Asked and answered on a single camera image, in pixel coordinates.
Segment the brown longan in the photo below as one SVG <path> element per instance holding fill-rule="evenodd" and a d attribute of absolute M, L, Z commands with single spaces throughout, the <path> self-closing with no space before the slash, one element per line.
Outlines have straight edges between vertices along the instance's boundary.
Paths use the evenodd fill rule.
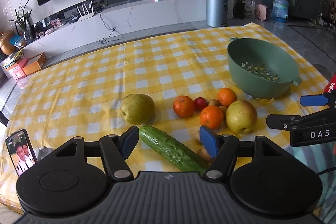
<path fill-rule="evenodd" d="M 201 139 L 200 139 L 199 132 L 197 132 L 197 133 L 195 134 L 195 140 L 196 140 L 198 143 L 201 143 Z"/>
<path fill-rule="evenodd" d="M 212 162 L 212 158 L 209 155 L 209 153 L 206 151 L 205 147 L 201 147 L 198 151 L 197 154 L 205 161 L 205 162 Z"/>
<path fill-rule="evenodd" d="M 209 100 L 209 106 L 220 106 L 220 103 L 216 99 L 210 99 Z"/>
<path fill-rule="evenodd" d="M 219 106 L 219 108 L 223 112 L 223 119 L 225 119 L 226 118 L 227 107 L 226 106 Z"/>

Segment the orange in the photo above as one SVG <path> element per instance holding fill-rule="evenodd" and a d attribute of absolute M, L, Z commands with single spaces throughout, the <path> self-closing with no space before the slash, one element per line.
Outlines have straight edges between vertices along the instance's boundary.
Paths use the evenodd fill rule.
<path fill-rule="evenodd" d="M 173 110 L 181 118 L 189 117 L 194 113 L 194 101 L 189 96 L 178 96 L 173 102 Z"/>
<path fill-rule="evenodd" d="M 201 111 L 201 125 L 207 126 L 213 130 L 217 130 L 222 126 L 223 121 L 224 112 L 215 105 L 207 106 Z"/>
<path fill-rule="evenodd" d="M 217 93 L 217 100 L 222 106 L 228 107 L 237 100 L 237 95 L 230 88 L 221 88 Z"/>

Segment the yellow red apple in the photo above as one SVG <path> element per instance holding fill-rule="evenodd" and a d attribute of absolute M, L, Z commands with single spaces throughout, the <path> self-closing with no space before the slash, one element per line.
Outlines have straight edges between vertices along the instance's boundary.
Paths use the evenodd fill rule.
<path fill-rule="evenodd" d="M 257 123 L 257 111 L 246 100 L 237 100 L 226 111 L 226 124 L 236 134 L 251 132 Z"/>

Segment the green pear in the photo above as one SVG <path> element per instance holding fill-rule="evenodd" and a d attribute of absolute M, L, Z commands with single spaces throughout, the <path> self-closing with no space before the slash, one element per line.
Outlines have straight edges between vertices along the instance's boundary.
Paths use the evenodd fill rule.
<path fill-rule="evenodd" d="M 122 100 L 120 112 L 129 124 L 146 124 L 155 118 L 155 104 L 146 94 L 129 94 Z"/>

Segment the brown longan back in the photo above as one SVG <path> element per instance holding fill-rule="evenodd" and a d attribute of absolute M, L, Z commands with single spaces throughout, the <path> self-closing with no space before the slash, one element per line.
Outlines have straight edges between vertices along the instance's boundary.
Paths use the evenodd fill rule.
<path fill-rule="evenodd" d="M 210 99 L 209 100 L 209 106 L 220 106 L 220 103 L 216 99 Z"/>

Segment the red cherry tomato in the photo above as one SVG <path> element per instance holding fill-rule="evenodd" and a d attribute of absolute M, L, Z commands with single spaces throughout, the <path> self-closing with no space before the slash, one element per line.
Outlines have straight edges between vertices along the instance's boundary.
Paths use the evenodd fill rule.
<path fill-rule="evenodd" d="M 202 111 L 208 105 L 209 105 L 209 102 L 203 97 L 198 97 L 194 99 L 194 108 L 198 112 Z"/>

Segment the green cucumber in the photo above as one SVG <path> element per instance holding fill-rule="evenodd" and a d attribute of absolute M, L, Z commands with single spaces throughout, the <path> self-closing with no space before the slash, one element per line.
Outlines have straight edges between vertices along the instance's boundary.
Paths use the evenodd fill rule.
<path fill-rule="evenodd" d="M 182 172 L 205 174 L 209 165 L 189 147 L 150 125 L 139 127 L 141 140 Z"/>

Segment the green colander bowl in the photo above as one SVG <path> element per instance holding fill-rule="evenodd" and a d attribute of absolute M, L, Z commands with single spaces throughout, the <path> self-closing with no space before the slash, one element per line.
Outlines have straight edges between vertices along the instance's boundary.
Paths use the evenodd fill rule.
<path fill-rule="evenodd" d="M 233 82 L 254 98 L 277 98 L 302 82 L 293 57 L 264 40 L 232 38 L 227 54 Z"/>

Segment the yellow white checkered tablecloth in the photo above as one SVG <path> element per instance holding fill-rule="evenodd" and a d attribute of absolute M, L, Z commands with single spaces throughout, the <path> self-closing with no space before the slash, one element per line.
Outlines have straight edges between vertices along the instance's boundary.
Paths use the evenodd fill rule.
<path fill-rule="evenodd" d="M 276 100 L 257 100 L 243 93 L 228 67 L 227 47 L 233 38 L 260 39 L 283 49 L 298 65 L 301 84 Z M 245 139 L 264 135 L 286 147 L 289 134 L 268 129 L 266 117 L 312 113 L 313 108 L 302 107 L 299 98 L 319 93 L 326 85 L 313 65 L 254 23 L 157 36 L 104 48 L 35 73 L 19 92 L 9 125 L 1 128 L 1 140 L 20 128 L 27 130 L 34 148 L 56 148 L 74 136 L 97 141 L 108 134 L 120 135 L 129 127 L 120 112 L 121 101 L 137 93 L 153 98 L 154 127 L 197 151 L 199 114 L 180 118 L 173 102 L 178 96 L 214 99 L 227 87 L 257 110 L 256 126 Z"/>

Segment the smartphone on stand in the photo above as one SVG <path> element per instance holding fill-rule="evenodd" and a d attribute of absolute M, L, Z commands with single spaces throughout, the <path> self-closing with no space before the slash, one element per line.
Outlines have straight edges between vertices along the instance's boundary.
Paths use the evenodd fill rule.
<path fill-rule="evenodd" d="M 25 129 L 21 128 L 9 135 L 5 143 L 18 176 L 21 176 L 37 163 L 37 158 Z"/>

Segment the blue water jug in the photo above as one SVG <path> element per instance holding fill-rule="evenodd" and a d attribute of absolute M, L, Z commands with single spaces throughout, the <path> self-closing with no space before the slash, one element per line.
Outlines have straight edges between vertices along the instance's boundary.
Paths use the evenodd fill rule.
<path fill-rule="evenodd" d="M 273 0 L 271 18 L 278 22 L 285 23 L 288 17 L 289 2 L 288 0 Z"/>

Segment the pink small heater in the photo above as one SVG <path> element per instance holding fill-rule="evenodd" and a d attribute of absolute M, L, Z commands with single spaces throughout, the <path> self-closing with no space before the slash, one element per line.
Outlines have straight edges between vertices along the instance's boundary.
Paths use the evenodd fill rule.
<path fill-rule="evenodd" d="M 255 16 L 261 21 L 265 21 L 267 19 L 267 7 L 258 3 L 255 7 Z"/>

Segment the orange cardboard box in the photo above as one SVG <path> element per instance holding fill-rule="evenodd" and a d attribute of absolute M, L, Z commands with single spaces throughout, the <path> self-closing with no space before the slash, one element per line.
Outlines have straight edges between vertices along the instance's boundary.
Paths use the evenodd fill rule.
<path fill-rule="evenodd" d="M 25 75 L 31 75 L 37 71 L 40 71 L 43 65 L 46 63 L 47 58 L 44 53 L 29 59 L 26 66 L 23 68 Z"/>

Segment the red pink box stack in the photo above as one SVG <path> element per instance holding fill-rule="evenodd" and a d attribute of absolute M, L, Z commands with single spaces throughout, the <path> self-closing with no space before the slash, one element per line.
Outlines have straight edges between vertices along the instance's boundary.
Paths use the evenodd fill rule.
<path fill-rule="evenodd" d="M 28 63 L 28 59 L 26 57 L 19 59 L 15 64 L 8 67 L 6 71 L 11 75 L 11 77 L 15 80 L 21 79 L 22 77 L 25 77 L 26 74 L 23 70 L 23 68 Z"/>

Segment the white marble tv cabinet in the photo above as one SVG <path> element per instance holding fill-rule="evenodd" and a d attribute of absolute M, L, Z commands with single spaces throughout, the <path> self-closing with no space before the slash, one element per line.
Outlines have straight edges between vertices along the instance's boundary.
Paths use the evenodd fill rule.
<path fill-rule="evenodd" d="M 206 20 L 206 0 L 144 0 L 115 6 L 76 23 L 66 24 L 24 48 L 28 59 L 48 58 L 108 36 Z"/>

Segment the white wifi router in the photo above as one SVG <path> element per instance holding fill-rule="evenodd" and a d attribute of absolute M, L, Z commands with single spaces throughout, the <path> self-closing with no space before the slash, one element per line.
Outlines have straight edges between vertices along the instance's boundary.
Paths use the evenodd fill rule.
<path fill-rule="evenodd" d="M 81 3 L 81 5 L 76 6 L 76 9 L 79 13 L 79 19 L 78 19 L 79 22 L 89 19 L 95 15 L 92 1 L 88 4 Z"/>

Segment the grey metal trash bin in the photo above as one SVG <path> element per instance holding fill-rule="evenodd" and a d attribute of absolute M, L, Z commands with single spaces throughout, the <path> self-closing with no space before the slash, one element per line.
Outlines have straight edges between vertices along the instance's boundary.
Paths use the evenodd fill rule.
<path fill-rule="evenodd" d="M 206 23 L 210 27 L 227 24 L 228 0 L 206 0 Z"/>

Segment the golden round vase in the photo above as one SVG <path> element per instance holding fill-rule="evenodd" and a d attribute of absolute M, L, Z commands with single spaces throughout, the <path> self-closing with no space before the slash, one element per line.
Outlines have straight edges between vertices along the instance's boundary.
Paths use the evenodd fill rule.
<path fill-rule="evenodd" d="M 14 36 L 15 34 L 13 30 L 7 30 L 5 32 L 1 32 L 0 47 L 1 51 L 7 56 L 11 55 L 16 50 L 16 47 L 10 42 L 10 39 L 13 38 Z"/>

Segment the potted plant on cabinet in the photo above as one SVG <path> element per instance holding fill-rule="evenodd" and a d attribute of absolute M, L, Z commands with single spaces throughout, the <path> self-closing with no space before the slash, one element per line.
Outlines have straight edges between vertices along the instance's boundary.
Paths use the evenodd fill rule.
<path fill-rule="evenodd" d="M 32 10 L 27 10 L 27 4 L 30 0 L 24 5 L 19 5 L 18 9 L 15 9 L 15 19 L 9 20 L 9 22 L 15 23 L 15 28 L 18 35 L 23 38 L 27 44 L 30 44 L 33 41 L 33 36 L 30 28 L 30 16 Z"/>

